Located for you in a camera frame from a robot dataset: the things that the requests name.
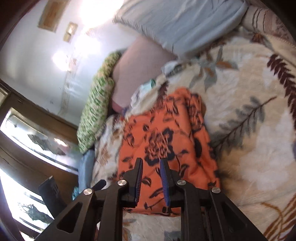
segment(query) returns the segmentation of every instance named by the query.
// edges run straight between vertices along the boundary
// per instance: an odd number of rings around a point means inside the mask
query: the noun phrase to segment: wall
[[[65,88],[67,72],[60,70],[52,57],[58,51],[68,56],[75,54],[78,39],[85,28],[81,17],[81,7],[85,1],[91,3],[91,0],[71,0],[56,33],[53,33],[37,27],[47,4],[47,0],[41,0],[20,20],[0,52],[0,78],[4,82],[35,104],[53,114],[60,113],[62,118],[76,125],[87,100],[92,76],[104,58],[114,50],[127,48],[138,35],[131,29],[114,25],[110,19],[112,16],[101,21],[100,26],[92,31],[96,49],[91,49],[80,58],[70,87]],[[90,11],[90,14],[100,15],[95,11]],[[67,43],[63,41],[63,36],[70,21],[77,23],[78,29],[71,43]],[[62,94],[65,91],[69,103],[61,113]]]

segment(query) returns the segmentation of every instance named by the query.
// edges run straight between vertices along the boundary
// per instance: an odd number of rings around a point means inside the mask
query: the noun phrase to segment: floral blanket
[[[223,192],[269,241],[296,222],[296,47],[243,29],[199,58],[169,63],[156,86],[134,99],[125,118],[111,117],[96,142],[93,183],[116,176],[126,120],[150,110],[161,91],[180,87],[206,105],[205,125],[218,155]],[[123,240],[178,240],[180,217],[125,213]]]

